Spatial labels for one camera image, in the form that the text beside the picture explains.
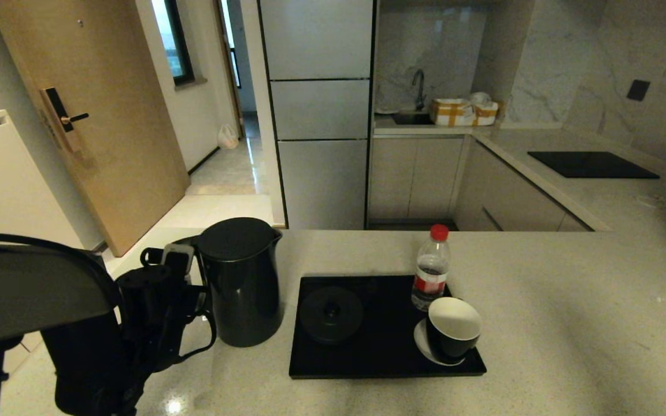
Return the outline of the beige under-sink cabinets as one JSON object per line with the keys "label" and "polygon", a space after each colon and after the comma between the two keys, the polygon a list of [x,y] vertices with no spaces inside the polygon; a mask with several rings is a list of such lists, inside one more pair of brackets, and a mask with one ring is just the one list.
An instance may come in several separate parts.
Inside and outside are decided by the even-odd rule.
{"label": "beige under-sink cabinets", "polygon": [[463,135],[373,139],[368,184],[371,224],[449,220]]}

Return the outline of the black rectangular tray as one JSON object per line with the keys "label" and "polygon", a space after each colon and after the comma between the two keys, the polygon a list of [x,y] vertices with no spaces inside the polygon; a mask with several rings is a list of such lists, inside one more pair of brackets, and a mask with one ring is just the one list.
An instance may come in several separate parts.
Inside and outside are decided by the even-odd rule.
{"label": "black rectangular tray", "polygon": [[[486,374],[486,364],[473,348],[455,367],[425,358],[414,340],[416,324],[426,319],[410,299],[414,276],[305,276],[299,282],[289,377],[296,380],[396,377],[467,377]],[[324,287],[354,292],[363,304],[357,332],[338,345],[312,340],[299,323],[304,297]]]}

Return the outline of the light wooden door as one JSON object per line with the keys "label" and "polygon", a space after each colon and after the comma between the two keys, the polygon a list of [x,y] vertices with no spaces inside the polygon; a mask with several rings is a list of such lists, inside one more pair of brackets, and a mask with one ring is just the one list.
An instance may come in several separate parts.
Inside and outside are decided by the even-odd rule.
{"label": "light wooden door", "polygon": [[[27,95],[116,257],[183,197],[188,173],[136,0],[0,0]],[[61,147],[39,90],[55,87],[82,150]]]}

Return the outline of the clear bottle red cap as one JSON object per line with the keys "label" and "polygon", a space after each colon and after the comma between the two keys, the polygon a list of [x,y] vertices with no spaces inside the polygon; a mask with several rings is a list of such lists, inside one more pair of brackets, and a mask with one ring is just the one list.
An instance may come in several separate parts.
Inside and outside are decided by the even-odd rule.
{"label": "clear bottle red cap", "polygon": [[446,289],[452,258],[447,237],[449,237],[447,226],[434,224],[429,231],[428,239],[422,243],[417,252],[416,274],[410,299],[415,308],[424,313]]}

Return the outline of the dark kitchen faucet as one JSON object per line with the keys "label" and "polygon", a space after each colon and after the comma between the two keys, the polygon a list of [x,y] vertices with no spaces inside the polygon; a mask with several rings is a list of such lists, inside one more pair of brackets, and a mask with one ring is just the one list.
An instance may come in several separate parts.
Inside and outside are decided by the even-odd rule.
{"label": "dark kitchen faucet", "polygon": [[412,86],[417,87],[417,95],[415,97],[415,111],[420,112],[426,106],[426,94],[424,92],[425,74],[423,69],[415,71],[414,78],[412,79]]}

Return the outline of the beige counter side cabinets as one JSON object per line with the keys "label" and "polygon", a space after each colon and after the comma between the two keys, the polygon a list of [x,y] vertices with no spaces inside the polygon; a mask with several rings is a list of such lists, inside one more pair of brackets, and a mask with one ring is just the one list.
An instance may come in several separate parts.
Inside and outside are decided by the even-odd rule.
{"label": "beige counter side cabinets", "polygon": [[592,228],[472,139],[454,223],[471,232],[591,232]]}

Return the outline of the black mug white inside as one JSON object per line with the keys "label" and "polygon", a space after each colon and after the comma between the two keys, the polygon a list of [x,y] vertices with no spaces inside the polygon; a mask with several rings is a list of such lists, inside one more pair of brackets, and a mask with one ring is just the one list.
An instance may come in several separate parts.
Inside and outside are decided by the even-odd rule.
{"label": "black mug white inside", "polygon": [[437,361],[455,364],[476,346],[483,331],[483,318],[464,300],[441,297],[428,308],[428,346]]}

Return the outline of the tall grey panel cabinet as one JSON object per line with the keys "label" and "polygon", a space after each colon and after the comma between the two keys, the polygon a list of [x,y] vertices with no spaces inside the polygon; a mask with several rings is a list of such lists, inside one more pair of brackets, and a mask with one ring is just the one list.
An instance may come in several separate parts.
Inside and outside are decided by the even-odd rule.
{"label": "tall grey panel cabinet", "polygon": [[360,230],[377,0],[257,0],[291,229]]}

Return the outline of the black round kettle base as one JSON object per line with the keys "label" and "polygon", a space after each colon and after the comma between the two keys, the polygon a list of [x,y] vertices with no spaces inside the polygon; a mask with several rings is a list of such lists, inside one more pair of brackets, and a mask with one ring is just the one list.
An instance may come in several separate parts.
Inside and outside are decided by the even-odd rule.
{"label": "black round kettle base", "polygon": [[338,345],[352,337],[363,322],[362,300],[342,287],[324,287],[304,297],[298,312],[303,330],[317,343]]}

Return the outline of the white round saucer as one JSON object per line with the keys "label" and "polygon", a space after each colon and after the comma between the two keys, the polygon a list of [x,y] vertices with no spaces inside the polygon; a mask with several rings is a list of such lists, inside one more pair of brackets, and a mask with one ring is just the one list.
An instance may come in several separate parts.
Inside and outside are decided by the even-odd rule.
{"label": "white round saucer", "polygon": [[431,352],[431,349],[428,344],[427,340],[427,324],[426,324],[426,319],[420,320],[415,328],[414,328],[414,340],[416,343],[417,349],[420,351],[420,353],[427,358],[429,361],[439,365],[439,366],[447,366],[447,367],[455,367],[460,365],[462,362],[465,361],[466,356],[463,356],[459,360],[455,361],[455,363],[447,363],[447,362],[442,362],[439,361]]}

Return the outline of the small cardboard box white bag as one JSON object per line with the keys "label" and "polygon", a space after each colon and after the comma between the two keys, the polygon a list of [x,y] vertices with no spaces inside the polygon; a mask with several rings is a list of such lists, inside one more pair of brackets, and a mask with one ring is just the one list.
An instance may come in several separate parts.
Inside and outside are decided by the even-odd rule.
{"label": "small cardboard box white bag", "polygon": [[473,127],[492,126],[497,118],[500,103],[495,102],[486,92],[473,93],[469,100],[473,108]]}

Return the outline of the white storage cabinet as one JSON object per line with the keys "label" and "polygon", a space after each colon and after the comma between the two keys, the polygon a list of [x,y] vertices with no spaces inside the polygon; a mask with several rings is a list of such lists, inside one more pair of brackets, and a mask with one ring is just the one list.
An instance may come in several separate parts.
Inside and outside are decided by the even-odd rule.
{"label": "white storage cabinet", "polygon": [[103,245],[95,227],[72,226],[5,110],[0,110],[0,233],[87,250]]}

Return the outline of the black electric kettle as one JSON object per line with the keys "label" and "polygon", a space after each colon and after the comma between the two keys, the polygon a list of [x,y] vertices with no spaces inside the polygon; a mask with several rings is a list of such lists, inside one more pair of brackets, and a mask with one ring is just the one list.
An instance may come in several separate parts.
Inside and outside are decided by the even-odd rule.
{"label": "black electric kettle", "polygon": [[280,328],[275,250],[281,237],[266,221],[236,217],[177,240],[194,248],[220,340],[231,347],[255,347]]}

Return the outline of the dark framed window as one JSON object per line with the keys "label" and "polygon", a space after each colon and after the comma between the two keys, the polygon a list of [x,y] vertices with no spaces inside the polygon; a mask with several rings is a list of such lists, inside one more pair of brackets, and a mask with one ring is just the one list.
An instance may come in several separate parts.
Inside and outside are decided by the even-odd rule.
{"label": "dark framed window", "polygon": [[159,34],[175,86],[195,81],[195,71],[188,52],[178,0],[151,0]]}

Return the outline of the yellow white box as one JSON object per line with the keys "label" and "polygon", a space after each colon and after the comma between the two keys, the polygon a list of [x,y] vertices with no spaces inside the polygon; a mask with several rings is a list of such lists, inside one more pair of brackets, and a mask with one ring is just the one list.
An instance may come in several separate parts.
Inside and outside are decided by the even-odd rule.
{"label": "yellow white box", "polygon": [[473,103],[464,98],[434,98],[429,116],[435,125],[442,127],[470,126],[476,120]]}

